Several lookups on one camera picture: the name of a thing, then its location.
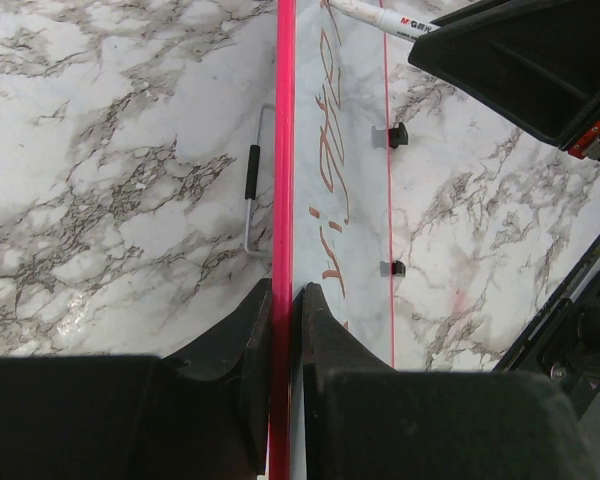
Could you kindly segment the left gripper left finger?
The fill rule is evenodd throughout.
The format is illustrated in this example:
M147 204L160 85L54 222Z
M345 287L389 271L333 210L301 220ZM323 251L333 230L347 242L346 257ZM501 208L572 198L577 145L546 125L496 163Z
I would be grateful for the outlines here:
M272 288L173 354L0 357L0 479L254 479Z

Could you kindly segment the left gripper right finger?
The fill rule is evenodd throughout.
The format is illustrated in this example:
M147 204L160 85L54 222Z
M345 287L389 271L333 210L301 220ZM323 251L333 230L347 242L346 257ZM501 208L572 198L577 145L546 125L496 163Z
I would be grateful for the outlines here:
M391 368L302 293L306 473L311 479L586 479L568 398L530 373Z

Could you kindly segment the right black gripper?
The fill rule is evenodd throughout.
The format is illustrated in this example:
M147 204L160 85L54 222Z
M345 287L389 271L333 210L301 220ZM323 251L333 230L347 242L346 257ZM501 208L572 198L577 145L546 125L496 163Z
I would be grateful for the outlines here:
M410 64L536 139L600 162L600 0L478 1L434 23Z

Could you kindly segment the white whiteboard marker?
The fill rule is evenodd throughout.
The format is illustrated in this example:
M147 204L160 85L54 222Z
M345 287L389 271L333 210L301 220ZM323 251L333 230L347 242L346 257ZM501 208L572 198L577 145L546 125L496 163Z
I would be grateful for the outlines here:
M420 37L439 29L439 26L431 23L363 1L336 0L329 1L329 5L349 18L412 43L415 43Z

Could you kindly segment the pink framed whiteboard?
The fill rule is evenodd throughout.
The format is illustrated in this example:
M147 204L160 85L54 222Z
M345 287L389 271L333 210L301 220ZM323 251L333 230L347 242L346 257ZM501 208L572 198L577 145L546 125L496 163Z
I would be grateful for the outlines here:
M278 5L269 476L301 479L292 304L316 283L334 316L395 357L387 38L330 1Z

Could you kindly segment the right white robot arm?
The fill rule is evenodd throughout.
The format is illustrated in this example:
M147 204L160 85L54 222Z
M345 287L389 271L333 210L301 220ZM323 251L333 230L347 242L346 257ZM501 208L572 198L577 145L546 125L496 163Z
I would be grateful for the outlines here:
M600 163L600 1L479 1L410 62L536 139ZM583 414L600 394L600 236L500 362L549 376Z

